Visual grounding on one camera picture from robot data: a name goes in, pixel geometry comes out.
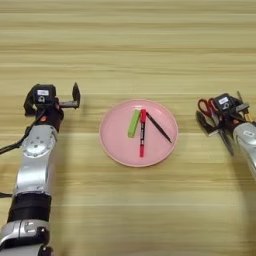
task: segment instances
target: table surface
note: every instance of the table surface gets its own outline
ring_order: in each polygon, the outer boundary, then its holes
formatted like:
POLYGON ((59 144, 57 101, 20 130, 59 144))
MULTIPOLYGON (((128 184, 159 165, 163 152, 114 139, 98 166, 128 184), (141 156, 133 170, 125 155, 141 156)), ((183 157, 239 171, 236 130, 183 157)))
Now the table surface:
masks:
MULTIPOLYGON (((256 255, 256 184, 195 120, 200 97, 237 90, 256 117, 255 26, 255 0, 1 0, 0 146, 32 122, 34 84, 68 100, 76 81, 82 93, 57 146, 57 255, 256 255), (179 125, 175 152, 150 168, 121 166, 98 142, 103 115, 133 98, 163 104, 179 125)), ((1 156, 1 191, 20 163, 19 150, 1 156)), ((0 201, 2 224, 10 203, 0 201)))

